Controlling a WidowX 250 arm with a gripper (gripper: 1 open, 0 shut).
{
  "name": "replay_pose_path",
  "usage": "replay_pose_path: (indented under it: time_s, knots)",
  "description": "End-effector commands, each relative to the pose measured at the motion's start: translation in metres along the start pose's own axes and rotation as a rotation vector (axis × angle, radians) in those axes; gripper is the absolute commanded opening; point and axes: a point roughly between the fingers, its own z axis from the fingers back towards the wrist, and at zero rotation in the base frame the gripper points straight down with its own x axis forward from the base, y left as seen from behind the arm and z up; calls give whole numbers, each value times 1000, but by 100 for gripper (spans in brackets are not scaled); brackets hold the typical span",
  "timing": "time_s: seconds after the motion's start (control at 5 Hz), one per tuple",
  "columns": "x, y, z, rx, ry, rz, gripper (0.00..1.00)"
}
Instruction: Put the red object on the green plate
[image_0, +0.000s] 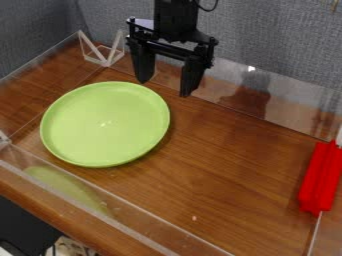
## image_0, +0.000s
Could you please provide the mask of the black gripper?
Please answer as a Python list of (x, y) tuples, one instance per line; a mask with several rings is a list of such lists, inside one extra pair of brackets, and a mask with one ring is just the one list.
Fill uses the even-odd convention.
[(154, 0), (154, 17), (130, 17), (127, 45), (134, 71), (144, 84), (155, 74), (155, 55), (186, 60), (182, 67), (181, 96), (189, 97), (198, 89), (206, 65), (214, 59), (218, 40), (198, 29), (199, 11), (213, 12), (201, 5), (201, 0)]

